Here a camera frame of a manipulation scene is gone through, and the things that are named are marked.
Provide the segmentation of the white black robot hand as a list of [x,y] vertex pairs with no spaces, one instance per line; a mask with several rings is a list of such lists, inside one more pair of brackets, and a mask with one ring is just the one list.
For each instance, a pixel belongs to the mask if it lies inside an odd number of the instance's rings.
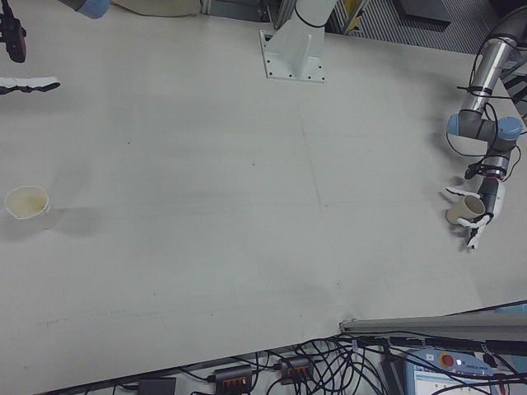
[[58,88],[60,85],[61,82],[56,77],[2,77],[0,95],[7,95],[15,91],[22,93],[47,92]]
[[465,228],[469,232],[466,248],[477,249],[485,229],[501,214],[506,191],[504,183],[498,177],[490,176],[483,179],[476,193],[451,186],[445,190],[459,197],[446,212],[446,220]]

